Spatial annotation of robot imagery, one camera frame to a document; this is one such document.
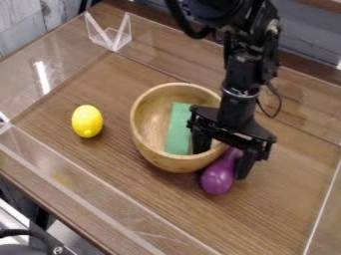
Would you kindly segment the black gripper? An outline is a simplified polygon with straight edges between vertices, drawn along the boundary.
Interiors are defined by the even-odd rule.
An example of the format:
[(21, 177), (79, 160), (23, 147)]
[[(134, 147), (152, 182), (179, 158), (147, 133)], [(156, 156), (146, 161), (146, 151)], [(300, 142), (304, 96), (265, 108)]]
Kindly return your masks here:
[(245, 179), (258, 160), (267, 160), (277, 136), (250, 118), (239, 127), (230, 127), (218, 120), (218, 109), (199, 105), (189, 107), (191, 116), (187, 127), (191, 132), (193, 153), (210, 150), (211, 141), (243, 150), (235, 163), (235, 178)]

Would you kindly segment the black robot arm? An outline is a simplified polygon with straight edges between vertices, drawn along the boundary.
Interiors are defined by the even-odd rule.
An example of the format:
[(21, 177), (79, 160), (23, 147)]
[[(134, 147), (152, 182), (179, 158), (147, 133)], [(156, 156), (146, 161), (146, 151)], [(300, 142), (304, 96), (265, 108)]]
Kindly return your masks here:
[(225, 79), (219, 106), (193, 105), (187, 127), (193, 151), (214, 140), (242, 151), (234, 177), (245, 179), (254, 164), (269, 159), (277, 136), (259, 125), (259, 91), (278, 74), (279, 17), (271, 0), (166, 0), (183, 33), (202, 39), (222, 35)]

